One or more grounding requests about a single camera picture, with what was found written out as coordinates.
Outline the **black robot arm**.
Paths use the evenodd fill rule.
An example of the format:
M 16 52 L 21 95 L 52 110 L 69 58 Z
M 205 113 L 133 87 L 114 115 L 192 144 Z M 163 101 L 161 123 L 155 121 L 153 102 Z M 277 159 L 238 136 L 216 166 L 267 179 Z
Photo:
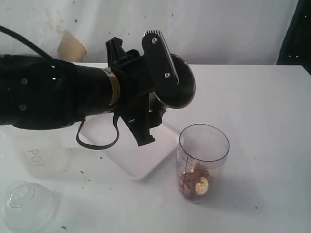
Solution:
M 31 55 L 0 57 L 0 123 L 27 130 L 54 130 L 87 116 L 113 113 L 139 146 L 154 141 L 150 130 L 162 123 L 163 110 L 149 108 L 155 82 L 144 56 L 124 51 L 122 40 L 107 41 L 108 69 L 53 59 L 24 37 Z

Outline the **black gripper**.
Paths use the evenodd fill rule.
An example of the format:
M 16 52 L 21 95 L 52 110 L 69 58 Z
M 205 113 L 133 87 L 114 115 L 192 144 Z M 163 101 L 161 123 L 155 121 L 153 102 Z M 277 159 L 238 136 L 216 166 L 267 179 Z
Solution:
M 149 94 L 154 91 L 144 57 L 137 50 L 127 52 L 123 40 L 113 37 L 105 43 L 107 63 L 121 87 L 118 111 L 138 146 L 155 142 L 150 129 L 162 124 L 162 110 L 149 109 Z

